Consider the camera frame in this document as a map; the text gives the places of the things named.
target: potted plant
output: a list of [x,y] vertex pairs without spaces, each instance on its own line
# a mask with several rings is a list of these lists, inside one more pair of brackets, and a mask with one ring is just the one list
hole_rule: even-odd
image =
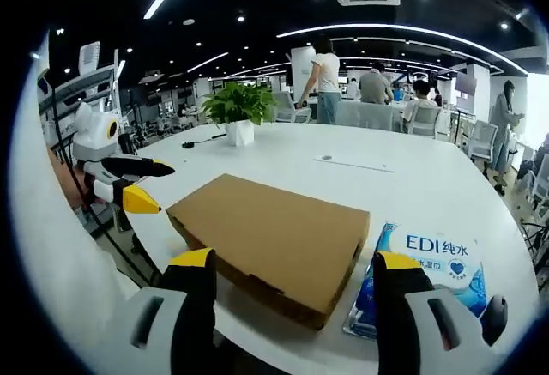
[[244,146],[254,142],[254,124],[271,121],[276,106],[273,94],[258,85],[228,82],[217,94],[208,95],[202,105],[206,116],[224,124],[229,142]]

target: brown cardboard box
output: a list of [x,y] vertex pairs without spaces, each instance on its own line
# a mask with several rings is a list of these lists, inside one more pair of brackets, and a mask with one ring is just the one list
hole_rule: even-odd
[[368,212],[226,174],[167,213],[191,249],[215,248],[225,278],[316,330],[334,310],[370,222]]

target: blue wet wipes package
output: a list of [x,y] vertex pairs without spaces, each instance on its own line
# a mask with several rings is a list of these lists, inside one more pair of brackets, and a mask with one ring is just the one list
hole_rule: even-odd
[[[386,223],[376,250],[403,253],[416,259],[435,288],[449,289],[476,317],[486,308],[482,262],[475,240],[452,241],[442,233],[414,231]],[[370,264],[343,330],[377,339],[373,267]]]

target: white flower pot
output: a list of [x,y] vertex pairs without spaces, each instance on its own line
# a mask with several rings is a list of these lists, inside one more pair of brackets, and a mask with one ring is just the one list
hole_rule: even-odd
[[229,143],[233,146],[245,146],[254,142],[254,124],[250,120],[239,120],[225,124]]

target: black ceiling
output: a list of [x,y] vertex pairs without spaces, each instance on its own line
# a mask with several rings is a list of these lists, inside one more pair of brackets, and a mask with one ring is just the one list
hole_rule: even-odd
[[[101,64],[112,62],[112,51],[120,49],[127,60],[121,85],[137,84],[147,70],[161,70],[166,81],[171,74],[184,72],[170,79],[170,85],[203,76],[222,76],[268,64],[286,62],[291,48],[314,42],[317,33],[277,39],[279,33],[306,27],[336,23],[388,23],[423,27],[453,34],[487,46],[494,51],[507,51],[538,44],[539,34],[533,31],[527,18],[520,21],[514,14],[527,5],[527,0],[401,0],[398,7],[342,7],[335,0],[166,0],[153,19],[143,20],[153,0],[51,0],[51,30],[62,27],[65,32],[51,33],[50,79],[54,84],[77,74],[78,51],[81,45],[101,42]],[[237,22],[242,14],[245,22]],[[183,21],[194,19],[192,26]],[[503,31],[500,22],[510,29]],[[339,29],[327,32],[330,37],[372,37],[412,39],[462,51],[488,60],[482,51],[420,33],[388,29]],[[132,53],[125,49],[133,48]],[[444,54],[425,46],[390,43],[380,40],[335,42],[338,55],[343,57],[398,57],[403,51],[408,60],[418,60],[449,67],[467,59]],[[230,54],[199,70],[186,70],[214,56]],[[495,63],[505,73],[516,71],[505,63]],[[63,70],[71,68],[66,75]],[[542,68],[541,62],[530,61],[530,68]]]

